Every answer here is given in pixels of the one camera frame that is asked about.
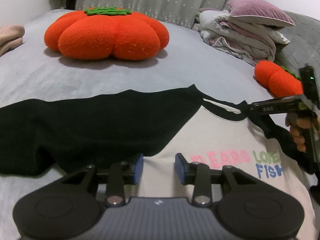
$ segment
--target folded blanket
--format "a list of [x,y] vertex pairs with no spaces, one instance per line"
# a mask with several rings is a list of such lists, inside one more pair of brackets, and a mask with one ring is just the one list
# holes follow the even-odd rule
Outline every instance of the folded blanket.
[[24,33],[22,25],[0,27],[0,57],[6,52],[20,46]]
[[228,11],[204,11],[199,15],[204,42],[255,66],[260,60],[274,61],[275,42],[289,41],[263,25],[241,22]]

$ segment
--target folded comforter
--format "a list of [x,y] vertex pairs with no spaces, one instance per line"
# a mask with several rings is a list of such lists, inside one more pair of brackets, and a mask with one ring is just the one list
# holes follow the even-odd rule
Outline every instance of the folded comforter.
[[199,21],[199,31],[205,43],[253,66],[260,60],[274,61],[275,42],[289,43],[277,31],[236,20],[226,10],[204,11]]

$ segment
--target knitted pumpkin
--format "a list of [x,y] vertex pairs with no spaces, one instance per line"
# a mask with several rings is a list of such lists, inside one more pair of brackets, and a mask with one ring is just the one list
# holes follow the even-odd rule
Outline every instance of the knitted pumpkin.
[[45,44],[64,56],[98,60],[153,57],[169,42],[167,29],[157,20],[129,10],[91,8],[67,13],[51,24]]
[[294,74],[271,61],[260,61],[254,69],[254,75],[275,97],[303,94],[302,84]]

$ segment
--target finger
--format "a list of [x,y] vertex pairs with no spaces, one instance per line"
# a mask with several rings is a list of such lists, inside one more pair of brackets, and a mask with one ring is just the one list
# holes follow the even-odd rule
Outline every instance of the finger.
[[286,117],[285,117],[284,124],[285,124],[286,127],[289,127],[291,125],[291,122],[290,122],[290,120],[288,118],[288,115],[286,115]]
[[302,129],[309,129],[311,128],[311,121],[309,118],[298,118],[297,125]]
[[320,126],[320,115],[318,115],[317,120],[312,123],[312,127],[314,130],[317,130],[319,126]]
[[294,136],[293,137],[293,141],[296,143],[296,144],[304,144],[305,143],[305,138],[303,136]]
[[293,137],[300,136],[300,131],[298,128],[295,128],[294,126],[290,126],[290,133]]
[[306,152],[306,146],[304,144],[297,144],[298,151]]

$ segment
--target hand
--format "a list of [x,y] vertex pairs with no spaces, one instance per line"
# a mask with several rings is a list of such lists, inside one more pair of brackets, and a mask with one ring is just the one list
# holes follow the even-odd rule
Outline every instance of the hand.
[[[320,124],[320,115],[318,115],[317,121]],[[291,123],[287,116],[285,119],[285,125],[290,126],[290,133],[293,137],[293,141],[297,144],[298,150],[300,152],[305,152],[305,138],[301,135],[301,129],[311,128],[311,120],[308,118],[298,118],[296,123]]]

